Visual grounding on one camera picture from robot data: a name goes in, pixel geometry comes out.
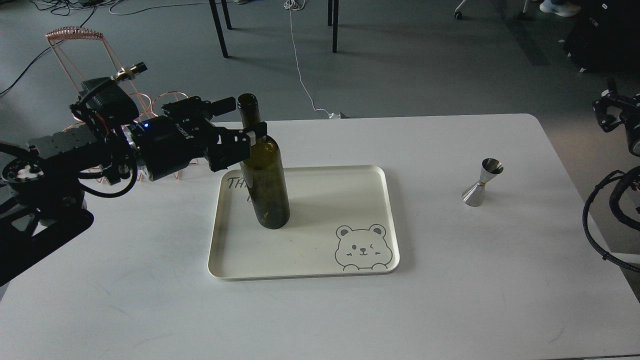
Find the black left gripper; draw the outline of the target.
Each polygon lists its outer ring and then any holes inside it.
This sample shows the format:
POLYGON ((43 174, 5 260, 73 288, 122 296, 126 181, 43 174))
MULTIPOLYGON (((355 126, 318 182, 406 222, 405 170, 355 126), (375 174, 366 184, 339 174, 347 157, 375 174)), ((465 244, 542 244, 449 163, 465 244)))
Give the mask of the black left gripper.
POLYGON ((244 129, 210 122, 236 109, 234 96, 212 102, 190 96, 163 105, 163 115, 131 125, 131 148, 138 168, 155 182, 178 173, 197 158, 205 158, 212 172, 249 159, 251 146, 268 134, 265 121, 244 129))

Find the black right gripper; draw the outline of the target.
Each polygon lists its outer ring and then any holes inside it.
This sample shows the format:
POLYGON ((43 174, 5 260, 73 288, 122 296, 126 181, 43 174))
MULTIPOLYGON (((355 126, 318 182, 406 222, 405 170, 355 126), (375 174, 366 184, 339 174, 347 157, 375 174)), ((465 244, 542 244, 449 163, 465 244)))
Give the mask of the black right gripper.
POLYGON ((631 155, 640 156, 640 94, 620 95, 615 80, 606 82, 601 98, 592 102, 598 126, 606 133, 624 125, 627 149, 631 155))

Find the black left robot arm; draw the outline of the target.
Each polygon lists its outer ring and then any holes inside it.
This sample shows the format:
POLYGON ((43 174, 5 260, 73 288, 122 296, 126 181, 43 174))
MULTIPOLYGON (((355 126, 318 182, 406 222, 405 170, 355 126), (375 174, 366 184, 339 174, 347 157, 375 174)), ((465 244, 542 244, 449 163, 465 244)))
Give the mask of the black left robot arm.
POLYGON ((85 195, 119 198, 143 173, 151 182, 178 173, 197 158, 213 172, 250 158, 267 135, 263 122, 227 129, 213 117, 234 111, 218 101, 190 96, 163 106, 163 115, 138 121, 134 100, 120 87, 147 70, 144 63, 111 77, 85 80, 71 113, 80 124, 28 141, 2 142, 1 284, 6 285, 86 231, 94 222, 85 195))

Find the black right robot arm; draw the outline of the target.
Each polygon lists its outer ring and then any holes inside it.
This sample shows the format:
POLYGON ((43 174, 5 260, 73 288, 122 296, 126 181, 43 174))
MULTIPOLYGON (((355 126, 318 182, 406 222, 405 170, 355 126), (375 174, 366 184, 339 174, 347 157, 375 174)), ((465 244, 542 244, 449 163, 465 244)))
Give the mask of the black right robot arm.
MULTIPOLYGON (((640 155, 640 105, 639 95, 620 95, 617 83, 610 77, 606 82, 606 89, 601 98, 592 103, 599 127, 606 133, 612 132, 619 125, 624 125, 628 152, 635 157, 640 155)), ((627 172, 615 185, 609 198, 611 210, 620 209, 619 202, 622 194, 631 190, 639 193, 639 169, 627 172)))

